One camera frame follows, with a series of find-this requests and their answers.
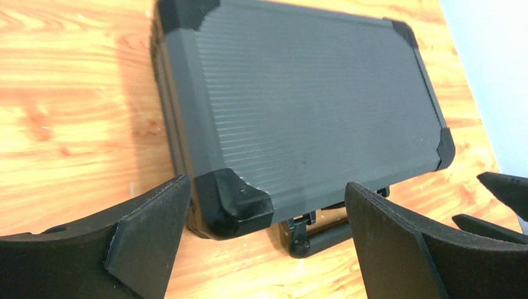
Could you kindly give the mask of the black poker set case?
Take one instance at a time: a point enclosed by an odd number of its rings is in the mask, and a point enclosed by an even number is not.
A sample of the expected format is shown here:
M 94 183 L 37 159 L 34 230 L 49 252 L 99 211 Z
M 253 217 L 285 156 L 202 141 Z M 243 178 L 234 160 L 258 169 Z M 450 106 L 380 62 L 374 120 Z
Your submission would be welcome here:
M 289 254 L 346 184 L 390 187 L 446 169 L 455 145 L 400 20 L 269 1 L 156 1 L 150 53 L 172 164 L 191 177 L 186 226 L 229 240 L 281 225 Z

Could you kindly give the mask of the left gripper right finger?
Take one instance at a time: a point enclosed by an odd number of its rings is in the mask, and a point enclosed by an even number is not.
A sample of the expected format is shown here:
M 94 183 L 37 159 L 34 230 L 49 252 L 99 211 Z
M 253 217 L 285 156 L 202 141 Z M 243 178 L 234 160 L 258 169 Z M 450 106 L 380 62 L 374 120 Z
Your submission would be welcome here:
M 369 298 L 526 298 L 527 246 L 434 221 L 358 183 L 346 211 Z

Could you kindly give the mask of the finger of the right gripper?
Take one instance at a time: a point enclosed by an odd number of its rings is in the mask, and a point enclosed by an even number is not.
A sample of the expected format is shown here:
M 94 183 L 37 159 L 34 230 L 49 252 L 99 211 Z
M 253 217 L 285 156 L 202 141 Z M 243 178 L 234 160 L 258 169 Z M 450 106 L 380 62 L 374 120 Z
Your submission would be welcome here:
M 452 220 L 458 226 L 458 228 L 463 231 L 483 237 L 488 237 L 490 239 L 527 245 L 527 235 L 475 218 L 473 216 L 458 214 L 453 216 Z
M 484 172 L 477 175 L 477 179 L 497 200 L 527 221 L 527 178 Z

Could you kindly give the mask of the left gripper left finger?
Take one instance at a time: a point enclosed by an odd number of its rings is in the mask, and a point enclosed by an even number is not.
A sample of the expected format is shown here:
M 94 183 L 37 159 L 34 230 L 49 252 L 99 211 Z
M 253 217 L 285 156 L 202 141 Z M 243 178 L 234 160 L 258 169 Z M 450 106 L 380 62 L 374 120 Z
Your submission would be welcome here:
M 1 297 L 164 298 L 191 189 L 178 176 L 39 234 L 1 237 Z

